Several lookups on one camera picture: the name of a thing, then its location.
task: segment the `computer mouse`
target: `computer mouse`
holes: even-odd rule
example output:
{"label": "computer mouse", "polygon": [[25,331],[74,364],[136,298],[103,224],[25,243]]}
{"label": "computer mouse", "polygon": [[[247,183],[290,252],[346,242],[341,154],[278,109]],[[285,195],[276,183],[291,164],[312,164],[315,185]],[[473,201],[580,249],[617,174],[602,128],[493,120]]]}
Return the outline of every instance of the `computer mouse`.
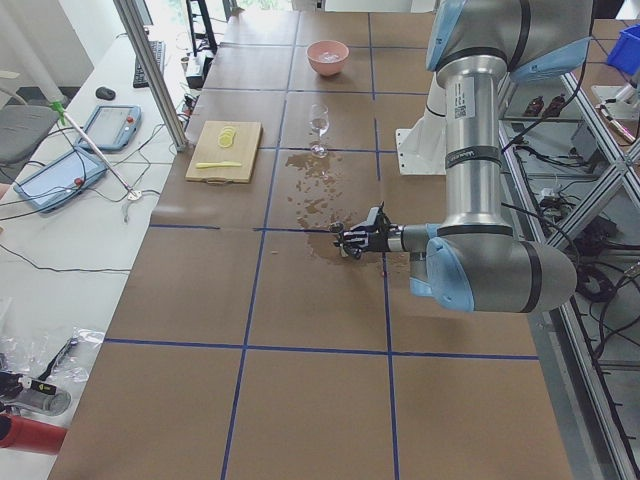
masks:
{"label": "computer mouse", "polygon": [[96,97],[101,100],[113,100],[116,98],[116,92],[107,87],[98,87]]}

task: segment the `keyboard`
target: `keyboard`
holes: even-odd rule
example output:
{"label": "keyboard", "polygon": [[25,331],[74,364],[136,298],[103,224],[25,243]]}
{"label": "keyboard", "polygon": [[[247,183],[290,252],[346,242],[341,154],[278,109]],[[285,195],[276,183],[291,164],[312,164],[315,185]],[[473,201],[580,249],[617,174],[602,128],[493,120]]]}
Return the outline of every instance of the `keyboard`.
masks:
{"label": "keyboard", "polygon": [[[160,73],[164,73],[164,52],[166,50],[165,43],[161,40],[149,40],[149,46],[151,47],[153,56],[156,59],[158,67],[160,68]],[[133,73],[133,88],[142,88],[148,86],[149,81],[147,80],[147,76],[144,74],[142,65],[136,57],[135,71]]]}

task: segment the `yellow knife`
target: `yellow knife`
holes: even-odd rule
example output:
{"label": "yellow knife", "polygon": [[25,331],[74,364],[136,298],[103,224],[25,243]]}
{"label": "yellow knife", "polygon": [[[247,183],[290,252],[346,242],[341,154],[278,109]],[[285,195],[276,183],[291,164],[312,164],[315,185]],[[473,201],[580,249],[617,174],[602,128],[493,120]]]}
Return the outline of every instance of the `yellow knife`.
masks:
{"label": "yellow knife", "polygon": [[215,167],[241,167],[240,162],[201,162],[196,163],[196,168],[215,168]]}

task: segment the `blue container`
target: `blue container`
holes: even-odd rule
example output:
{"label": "blue container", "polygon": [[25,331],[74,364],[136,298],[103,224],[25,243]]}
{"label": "blue container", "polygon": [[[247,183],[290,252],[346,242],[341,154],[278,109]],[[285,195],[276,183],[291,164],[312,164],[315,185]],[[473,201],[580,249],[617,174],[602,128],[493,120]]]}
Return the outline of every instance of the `blue container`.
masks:
{"label": "blue container", "polygon": [[607,63],[629,75],[640,68],[640,24],[625,28],[607,57]]}

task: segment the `chair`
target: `chair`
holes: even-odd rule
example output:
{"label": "chair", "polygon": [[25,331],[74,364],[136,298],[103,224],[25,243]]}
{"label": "chair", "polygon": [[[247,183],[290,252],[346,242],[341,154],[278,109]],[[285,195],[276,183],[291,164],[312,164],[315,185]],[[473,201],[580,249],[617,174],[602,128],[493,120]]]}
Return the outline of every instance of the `chair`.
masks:
{"label": "chair", "polygon": [[[0,71],[0,79],[17,76],[13,72]],[[7,166],[25,160],[34,152],[55,125],[58,114],[48,107],[29,105],[24,98],[1,85],[0,92],[19,103],[0,109],[0,165]]]}

